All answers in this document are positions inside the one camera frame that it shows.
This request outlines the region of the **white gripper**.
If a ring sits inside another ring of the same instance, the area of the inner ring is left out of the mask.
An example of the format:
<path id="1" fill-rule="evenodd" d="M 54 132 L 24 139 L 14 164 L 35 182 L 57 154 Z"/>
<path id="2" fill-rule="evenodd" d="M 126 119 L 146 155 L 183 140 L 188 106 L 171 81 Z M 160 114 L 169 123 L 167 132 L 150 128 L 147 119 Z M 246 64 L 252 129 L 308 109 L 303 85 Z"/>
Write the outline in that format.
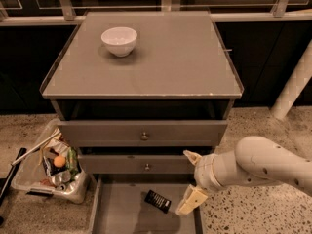
<path id="1" fill-rule="evenodd" d="M 186 188 L 183 198 L 175 211 L 177 215 L 188 215 L 199 207 L 207 200 L 207 191 L 218 192 L 223 190 L 223 186 L 217 181 L 214 173 L 216 154 L 201 156 L 189 150 L 184 150 L 183 154 L 195 166 L 194 178 L 198 186 L 189 185 Z"/>

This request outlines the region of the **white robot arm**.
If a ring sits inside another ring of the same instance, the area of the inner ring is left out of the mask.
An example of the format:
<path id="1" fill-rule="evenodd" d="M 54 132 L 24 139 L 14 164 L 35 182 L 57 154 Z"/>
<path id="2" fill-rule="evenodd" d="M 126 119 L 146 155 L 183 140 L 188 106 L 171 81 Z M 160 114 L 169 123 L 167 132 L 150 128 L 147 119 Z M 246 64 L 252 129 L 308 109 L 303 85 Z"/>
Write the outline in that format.
<path id="1" fill-rule="evenodd" d="M 312 162 L 261 136 L 242 138 L 232 152 L 201 156 L 184 150 L 195 167 L 196 185 L 189 185 L 176 213 L 188 215 L 210 193 L 228 186 L 266 186 L 278 182 L 312 195 Z"/>

